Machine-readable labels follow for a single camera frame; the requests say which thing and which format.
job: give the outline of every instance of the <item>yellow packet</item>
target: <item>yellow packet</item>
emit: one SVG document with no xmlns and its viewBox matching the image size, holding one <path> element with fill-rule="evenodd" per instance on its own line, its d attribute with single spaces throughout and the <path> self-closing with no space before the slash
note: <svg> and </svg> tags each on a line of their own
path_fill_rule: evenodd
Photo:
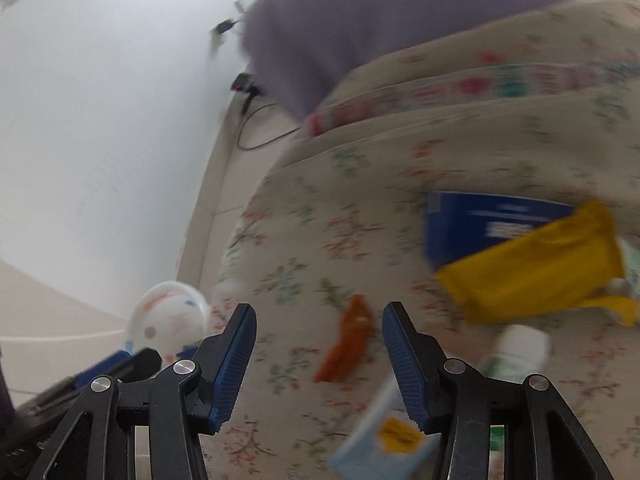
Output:
<svg viewBox="0 0 640 480">
<path fill-rule="evenodd" d="M 604 306 L 633 324 L 631 298 L 594 298 L 613 278 L 624 278 L 615 225 L 600 202 L 527 235 L 442 267 L 439 282 L 471 323 L 504 323 L 576 306 Z"/>
</svg>

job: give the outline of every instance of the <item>black cable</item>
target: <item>black cable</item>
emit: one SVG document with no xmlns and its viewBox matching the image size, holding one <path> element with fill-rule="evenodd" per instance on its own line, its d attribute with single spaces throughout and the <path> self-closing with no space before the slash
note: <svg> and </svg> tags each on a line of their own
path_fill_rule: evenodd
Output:
<svg viewBox="0 0 640 480">
<path fill-rule="evenodd" d="M 244 127 L 248 123 L 249 119 L 251 119 L 260 110 L 264 110 L 265 108 L 269 108 L 270 106 L 275 106 L 275 105 L 276 105 L 276 103 L 267 103 L 265 105 L 257 107 L 253 112 L 251 112 L 249 115 L 247 115 L 247 117 L 245 117 L 244 120 L 242 120 L 242 122 L 240 123 L 240 126 L 238 128 L 238 135 L 236 137 L 236 148 L 238 148 L 238 150 L 240 150 L 241 152 L 252 152 L 253 150 L 258 150 L 260 148 L 264 148 L 265 146 L 268 146 L 269 144 L 272 144 L 273 142 L 276 142 L 276 140 L 284 139 L 285 137 L 290 136 L 291 134 L 295 133 L 296 131 L 298 131 L 300 129 L 300 127 L 294 128 L 293 130 L 289 130 L 288 132 L 286 132 L 284 134 L 280 134 L 277 137 L 273 137 L 273 139 L 267 140 L 266 142 L 258 144 L 257 146 L 243 146 L 240 143 L 240 139 L 242 138 L 242 131 L 244 130 Z"/>
</svg>

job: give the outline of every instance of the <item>orange sticker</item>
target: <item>orange sticker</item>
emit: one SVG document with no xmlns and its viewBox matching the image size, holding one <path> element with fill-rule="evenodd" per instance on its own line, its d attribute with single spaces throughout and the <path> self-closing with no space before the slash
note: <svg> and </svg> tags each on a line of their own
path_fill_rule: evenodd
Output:
<svg viewBox="0 0 640 480">
<path fill-rule="evenodd" d="M 422 441 L 422 433 L 406 422 L 388 417 L 378 430 L 385 453 L 415 453 Z"/>
</svg>

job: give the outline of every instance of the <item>blue object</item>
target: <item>blue object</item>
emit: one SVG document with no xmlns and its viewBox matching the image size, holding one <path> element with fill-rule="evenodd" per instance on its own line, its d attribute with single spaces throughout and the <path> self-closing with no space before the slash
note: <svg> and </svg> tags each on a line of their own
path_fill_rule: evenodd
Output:
<svg viewBox="0 0 640 480">
<path fill-rule="evenodd" d="M 254 350 L 257 321 L 255 310 L 248 305 L 247 307 L 214 382 L 213 407 L 209 414 L 209 423 L 216 432 L 231 418 L 244 372 Z M 233 317 L 227 325 L 228 328 L 232 322 Z"/>
<path fill-rule="evenodd" d="M 426 404 L 427 382 L 400 320 L 390 304 L 382 314 L 382 335 L 406 414 L 418 425 L 420 431 L 424 431 L 430 419 Z"/>
<path fill-rule="evenodd" d="M 124 361 L 125 359 L 129 359 L 131 355 L 129 352 L 124 350 L 118 350 L 117 352 L 111 354 L 106 359 L 103 359 L 98 364 L 95 364 L 91 368 L 87 368 L 87 370 L 80 372 L 74 378 L 74 386 L 76 390 L 80 390 L 93 381 L 98 375 L 103 375 L 110 370 L 116 364 Z"/>
<path fill-rule="evenodd" d="M 517 196 L 433 191 L 425 208 L 425 256 L 436 269 L 569 216 L 567 204 Z"/>
</svg>

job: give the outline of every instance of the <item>purple cloth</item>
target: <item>purple cloth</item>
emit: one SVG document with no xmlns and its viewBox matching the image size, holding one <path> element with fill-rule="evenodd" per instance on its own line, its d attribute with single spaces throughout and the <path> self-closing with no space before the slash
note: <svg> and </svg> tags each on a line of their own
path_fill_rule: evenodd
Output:
<svg viewBox="0 0 640 480">
<path fill-rule="evenodd" d="M 304 120 L 379 56 L 565 0 L 257 0 L 243 46 L 257 81 Z"/>
</svg>

